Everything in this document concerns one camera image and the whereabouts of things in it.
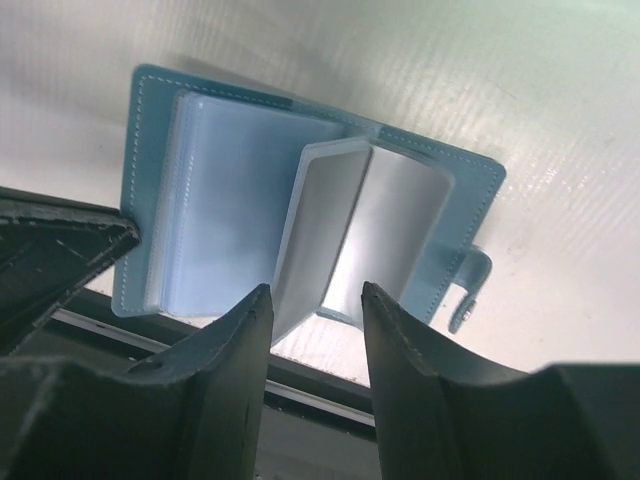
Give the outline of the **blue leather card holder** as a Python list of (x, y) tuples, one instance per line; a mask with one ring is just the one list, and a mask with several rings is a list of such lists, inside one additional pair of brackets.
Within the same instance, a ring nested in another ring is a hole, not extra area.
[(365, 134), (392, 147), (406, 147), (452, 173), (455, 185), (442, 219), (418, 262), (407, 292), (401, 297), (401, 304), (424, 323), (430, 323), (446, 290), (456, 284), (464, 288), (466, 294), (452, 314), (449, 328), (451, 332), (459, 330), (491, 272), (490, 257), (472, 242), (506, 177), (501, 164), (330, 106), (154, 65), (138, 66), (132, 77), (120, 209), (139, 227), (141, 243), (116, 265), (112, 309), (117, 315), (132, 317), (147, 312), (143, 306), (143, 289), (151, 257), (161, 176), (175, 103), (179, 94), (187, 92), (229, 100), (233, 104), (272, 107), (333, 120), (350, 133)]

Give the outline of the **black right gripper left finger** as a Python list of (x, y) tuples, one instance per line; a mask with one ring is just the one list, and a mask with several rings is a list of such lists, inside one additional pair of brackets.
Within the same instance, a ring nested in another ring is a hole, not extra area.
[(61, 356), (1, 363), (5, 479), (250, 479), (273, 328), (261, 284), (124, 373)]

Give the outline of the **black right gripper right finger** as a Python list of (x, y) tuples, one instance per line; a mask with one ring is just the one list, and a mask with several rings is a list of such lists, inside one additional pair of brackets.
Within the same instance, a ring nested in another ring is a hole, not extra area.
[(525, 373), (424, 325), (365, 283), (364, 337), (386, 479), (635, 479), (639, 368)]

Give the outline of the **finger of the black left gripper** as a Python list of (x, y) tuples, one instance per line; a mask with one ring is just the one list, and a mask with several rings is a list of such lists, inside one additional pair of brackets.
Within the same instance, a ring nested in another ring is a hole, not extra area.
[(140, 242), (116, 209), (1, 189), (1, 354), (12, 355)]

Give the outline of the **silver credit card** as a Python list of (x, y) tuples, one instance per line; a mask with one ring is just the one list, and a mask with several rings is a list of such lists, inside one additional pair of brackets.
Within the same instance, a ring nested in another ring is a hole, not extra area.
[(434, 162), (364, 138), (305, 147), (276, 264), (273, 340), (312, 316), (362, 328), (365, 282), (401, 299), (454, 185)]

